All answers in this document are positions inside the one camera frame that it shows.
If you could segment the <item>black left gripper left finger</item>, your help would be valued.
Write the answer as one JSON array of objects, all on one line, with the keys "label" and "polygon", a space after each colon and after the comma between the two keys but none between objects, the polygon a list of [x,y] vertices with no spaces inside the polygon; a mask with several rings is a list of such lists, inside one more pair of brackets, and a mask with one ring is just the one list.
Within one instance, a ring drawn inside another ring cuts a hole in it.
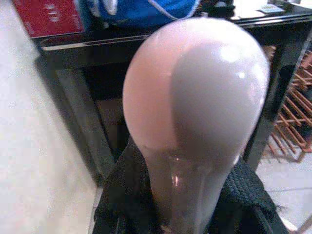
[{"label": "black left gripper left finger", "polygon": [[104,181],[94,214],[96,234],[157,234],[158,223],[148,169],[129,141]]}]

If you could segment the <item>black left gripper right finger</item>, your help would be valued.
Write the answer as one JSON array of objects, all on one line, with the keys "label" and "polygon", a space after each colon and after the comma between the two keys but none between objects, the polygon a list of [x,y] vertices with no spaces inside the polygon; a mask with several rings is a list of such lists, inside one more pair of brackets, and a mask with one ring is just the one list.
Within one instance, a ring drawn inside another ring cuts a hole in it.
[{"label": "black left gripper right finger", "polygon": [[232,168],[225,181],[207,233],[288,233],[263,183],[242,159]]}]

